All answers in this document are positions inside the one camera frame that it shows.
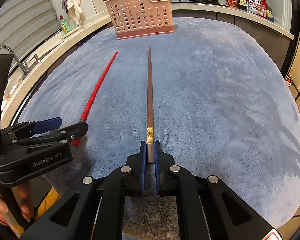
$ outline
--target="white countertop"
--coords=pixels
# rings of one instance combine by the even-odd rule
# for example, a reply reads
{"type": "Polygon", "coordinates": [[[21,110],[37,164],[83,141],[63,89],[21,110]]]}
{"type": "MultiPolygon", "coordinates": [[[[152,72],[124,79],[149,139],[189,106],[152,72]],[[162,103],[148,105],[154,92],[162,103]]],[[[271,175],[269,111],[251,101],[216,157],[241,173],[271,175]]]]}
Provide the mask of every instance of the white countertop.
{"type": "Polygon", "coordinates": [[[210,11],[210,12],[219,12],[225,14],[231,14],[234,16],[238,16],[241,18],[245,18],[251,20],[253,22],[259,23],[264,25],[282,35],[287,36],[291,40],[293,40],[294,36],[282,28],[281,26],[273,23],[267,19],[262,18],[259,15],[235,8],[235,7],[225,7],[225,6],[218,6],[212,4],[201,4],[201,3],[190,3],[190,2],[180,2],[180,3],[172,3],[171,4],[172,10],[200,10],[200,11],[210,11]]]}
{"type": "Polygon", "coordinates": [[[64,39],[60,39],[60,35],[57,35],[58,37],[53,37],[49,41],[45,42],[38,50],[36,50],[34,53],[37,53],[38,51],[42,52],[38,52],[38,56],[40,56],[45,51],[49,51],[49,48],[60,43],[46,57],[44,57],[42,61],[38,63],[38,65],[36,65],[29,72],[29,74],[24,78],[22,83],[15,89],[14,93],[9,97],[1,112],[1,129],[10,125],[10,122],[12,121],[15,113],[22,104],[23,100],[26,98],[29,91],[39,80],[39,78],[52,66],[53,63],[55,63],[65,52],[71,49],[84,37],[88,36],[90,33],[101,28],[103,25],[108,24],[109,22],[111,22],[110,16],[103,17],[90,24],[83,26],[81,29],[64,39]]]}

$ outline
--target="metal screw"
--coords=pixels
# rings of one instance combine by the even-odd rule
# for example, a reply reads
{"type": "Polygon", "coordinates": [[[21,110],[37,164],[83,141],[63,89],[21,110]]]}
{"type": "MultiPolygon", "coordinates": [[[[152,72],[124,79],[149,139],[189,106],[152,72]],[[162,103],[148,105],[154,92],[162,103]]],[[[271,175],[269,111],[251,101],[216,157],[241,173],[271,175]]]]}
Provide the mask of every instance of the metal screw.
{"type": "Polygon", "coordinates": [[[131,171],[131,168],[129,166],[122,166],[121,171],[124,173],[128,173],[131,171]]]}
{"type": "Polygon", "coordinates": [[[92,178],[91,177],[84,177],[82,182],[84,184],[90,184],[92,182],[92,178]]]}
{"type": "Polygon", "coordinates": [[[170,170],[173,172],[178,172],[178,171],[180,171],[180,167],[178,165],[172,165],[170,167],[170,170]]]}
{"type": "Polygon", "coordinates": [[[217,183],[219,181],[218,177],[216,176],[210,176],[208,178],[208,180],[211,182],[211,183],[217,183]]]}

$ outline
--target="green bottle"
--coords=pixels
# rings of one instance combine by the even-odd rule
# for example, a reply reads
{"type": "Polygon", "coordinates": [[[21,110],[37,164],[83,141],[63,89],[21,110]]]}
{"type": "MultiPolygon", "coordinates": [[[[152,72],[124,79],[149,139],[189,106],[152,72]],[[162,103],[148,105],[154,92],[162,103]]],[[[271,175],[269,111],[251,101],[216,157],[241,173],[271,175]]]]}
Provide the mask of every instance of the green bottle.
{"type": "Polygon", "coordinates": [[[274,18],[272,17],[272,9],[269,5],[267,6],[267,19],[274,22],[274,18]]]}
{"type": "Polygon", "coordinates": [[[60,15],[60,22],[61,22],[61,28],[64,33],[68,33],[71,31],[71,28],[70,28],[67,20],[64,19],[62,15],[60,15]]]}

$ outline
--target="blue fleece blanket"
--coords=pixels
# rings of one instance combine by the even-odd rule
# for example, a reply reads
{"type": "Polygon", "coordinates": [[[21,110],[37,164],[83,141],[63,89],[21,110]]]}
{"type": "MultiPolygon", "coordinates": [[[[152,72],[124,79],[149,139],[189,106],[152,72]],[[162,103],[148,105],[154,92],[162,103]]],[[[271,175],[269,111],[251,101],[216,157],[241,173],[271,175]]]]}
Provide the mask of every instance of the blue fleece blanket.
{"type": "MultiPolygon", "coordinates": [[[[275,228],[300,205],[300,116],[278,68],[235,25],[173,18],[176,31],[117,40],[95,35],[63,61],[20,121],[56,116],[78,122],[101,73],[114,60],[91,108],[74,160],[45,175],[60,194],[91,175],[124,165],[146,139],[147,62],[152,48],[154,134],[162,150],[200,177],[216,175],[275,228]]],[[[154,167],[146,194],[127,198],[123,231],[178,239],[173,197],[159,198],[154,167]]]]}

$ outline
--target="gas stove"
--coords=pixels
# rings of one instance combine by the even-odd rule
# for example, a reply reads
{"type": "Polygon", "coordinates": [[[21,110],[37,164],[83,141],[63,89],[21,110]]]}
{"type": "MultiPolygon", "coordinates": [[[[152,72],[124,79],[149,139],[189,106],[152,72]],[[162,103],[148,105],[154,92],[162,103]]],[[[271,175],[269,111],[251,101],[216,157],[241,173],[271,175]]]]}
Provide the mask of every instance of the gas stove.
{"type": "Polygon", "coordinates": [[[203,3],[203,4],[212,4],[212,5],[228,7],[227,5],[220,4],[218,0],[188,0],[188,1],[178,0],[178,1],[173,1],[171,3],[179,3],[179,2],[203,3]]]}

